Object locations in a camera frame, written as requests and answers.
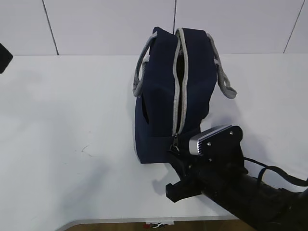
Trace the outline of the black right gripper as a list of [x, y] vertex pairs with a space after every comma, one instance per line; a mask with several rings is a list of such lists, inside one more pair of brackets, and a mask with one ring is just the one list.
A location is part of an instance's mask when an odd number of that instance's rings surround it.
[[174, 141], [168, 151], [168, 161], [179, 181], [166, 185], [166, 196], [172, 202], [205, 194], [216, 196], [229, 184], [248, 173], [241, 149], [243, 130], [232, 125], [211, 137], [211, 146], [202, 145], [202, 156], [192, 155], [189, 147]]

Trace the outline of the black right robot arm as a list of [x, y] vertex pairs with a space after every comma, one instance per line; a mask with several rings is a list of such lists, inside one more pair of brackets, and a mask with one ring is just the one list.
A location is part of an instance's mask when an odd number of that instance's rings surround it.
[[305, 231], [308, 228], [308, 193], [274, 188], [263, 182], [270, 170], [287, 182], [307, 187], [308, 182], [276, 166], [261, 164], [251, 177], [244, 163], [239, 126], [217, 126], [189, 139], [180, 147], [178, 136], [169, 149], [169, 163], [180, 180], [166, 186], [172, 202], [205, 195], [257, 231]]

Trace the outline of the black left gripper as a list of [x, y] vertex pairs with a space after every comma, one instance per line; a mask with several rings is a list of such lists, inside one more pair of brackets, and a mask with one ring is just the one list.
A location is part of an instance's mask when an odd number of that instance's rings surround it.
[[0, 73], [2, 74], [13, 59], [13, 55], [0, 44]]

